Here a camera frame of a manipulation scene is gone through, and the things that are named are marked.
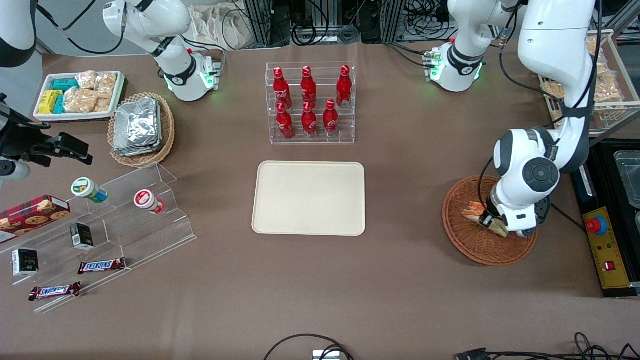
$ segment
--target small black box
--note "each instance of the small black box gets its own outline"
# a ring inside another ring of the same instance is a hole
[[[91,228],[87,225],[74,223],[71,225],[71,240],[74,247],[80,250],[93,249],[93,238],[91,236]]]
[[[13,275],[35,275],[38,273],[38,252],[31,249],[16,249],[11,253]]]

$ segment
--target snickers bar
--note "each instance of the snickers bar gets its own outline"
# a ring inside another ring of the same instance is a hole
[[[80,295],[80,282],[71,285],[53,286],[52,288],[39,288],[36,286],[29,294],[29,301],[42,300],[50,297],[58,297],[65,295]]]
[[[127,267],[124,258],[106,260],[106,261],[94,261],[93,263],[80,263],[80,269],[78,275],[85,272],[100,272],[108,270],[122,270]]]

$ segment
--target brown table surface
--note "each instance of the brown table surface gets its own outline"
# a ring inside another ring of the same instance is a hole
[[[347,59],[357,61],[356,144],[270,145],[266,62]],[[45,74],[119,70],[127,95],[155,92],[168,101],[176,141],[163,165],[178,178],[172,187],[198,239],[44,315],[32,313],[5,264],[0,357],[262,359],[300,332],[333,337],[357,359],[450,359],[478,347],[569,352],[576,331],[608,350],[628,341],[640,347],[640,303],[601,298],[586,237],[555,211],[513,266],[479,266],[449,241],[440,216],[449,188],[479,173],[507,129],[549,121],[540,95],[500,73],[495,49],[486,59],[476,84],[452,94],[381,45],[231,52],[220,90],[186,103],[156,76],[150,56],[44,56]],[[536,84],[514,53],[505,59],[517,80]],[[627,136],[640,134],[633,127]],[[80,176],[101,183],[133,170],[109,155],[107,122],[52,130],[88,142],[93,166],[68,159],[33,166],[27,180],[5,182],[4,208],[43,193],[70,198]],[[255,176],[265,160],[360,162],[366,232],[254,233]],[[552,198],[579,218],[567,176]],[[272,356],[309,359],[325,346],[295,340]]]

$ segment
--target coca-cola bottle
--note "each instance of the coca-cola bottle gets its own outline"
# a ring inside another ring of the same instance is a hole
[[[276,116],[276,121],[278,122],[278,129],[282,136],[285,139],[292,139],[296,136],[296,133],[293,129],[293,122],[291,121],[291,115],[287,113],[287,109],[285,104],[279,102],[276,105],[276,110],[278,111],[278,115]]]
[[[326,101],[326,109],[322,116],[326,137],[335,138],[338,136],[338,111],[335,109],[335,101]]]
[[[338,94],[335,98],[340,108],[351,107],[351,87],[353,83],[351,82],[351,76],[349,76],[350,72],[349,65],[343,65],[340,68],[340,79],[338,79],[337,85]]]
[[[287,110],[291,109],[293,102],[291,101],[291,92],[289,91],[289,84],[282,75],[282,69],[277,67],[273,69],[273,92],[276,94],[278,102],[285,104]]]
[[[302,101],[311,104],[313,109],[316,108],[316,82],[311,76],[311,68],[305,66],[302,68],[302,82],[300,83],[302,88]]]
[[[302,128],[305,131],[305,138],[312,140],[317,138],[318,132],[316,131],[316,114],[313,112],[310,102],[302,104]]]

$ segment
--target bottle cap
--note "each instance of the bottle cap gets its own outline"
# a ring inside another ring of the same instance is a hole
[[[133,197],[133,202],[141,209],[148,209],[156,202],[156,196],[149,190],[140,190]]]
[[[81,177],[71,184],[71,192],[79,197],[89,196],[94,189],[95,183],[88,177]]]

